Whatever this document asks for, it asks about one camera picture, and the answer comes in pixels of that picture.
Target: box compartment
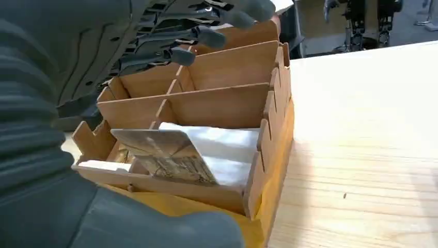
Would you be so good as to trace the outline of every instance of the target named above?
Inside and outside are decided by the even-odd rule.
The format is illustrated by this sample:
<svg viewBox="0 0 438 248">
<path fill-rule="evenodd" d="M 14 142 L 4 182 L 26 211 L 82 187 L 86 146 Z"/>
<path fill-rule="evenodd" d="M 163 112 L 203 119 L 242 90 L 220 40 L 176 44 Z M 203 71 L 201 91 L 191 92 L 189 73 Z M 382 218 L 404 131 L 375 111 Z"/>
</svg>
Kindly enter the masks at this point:
<svg viewBox="0 0 438 248">
<path fill-rule="evenodd" d="M 284 49 L 287 47 L 271 41 L 198 56 L 192 66 L 178 68 L 164 95 L 131 98 L 135 90 L 128 90 L 122 78 L 115 78 L 98 100 L 104 121 L 93 132 L 83 122 L 73 135 L 83 153 L 80 161 L 115 161 L 123 148 L 110 134 L 111 128 L 157 129 L 163 121 L 182 126 L 260 128 L 257 152 L 242 192 L 220 185 L 154 178 L 145 175 L 135 161 L 129 173 L 77 165 L 73 168 L 98 183 L 131 191 L 177 195 L 253 219 L 263 187 L 273 171 L 273 154 L 290 101 L 289 68 L 285 66 L 287 50 Z M 130 82 L 132 78 L 136 80 L 133 88 L 143 86 L 142 77 L 148 79 L 148 71 L 130 76 Z M 144 89 L 137 92 L 147 95 L 146 85 Z"/>
</svg>

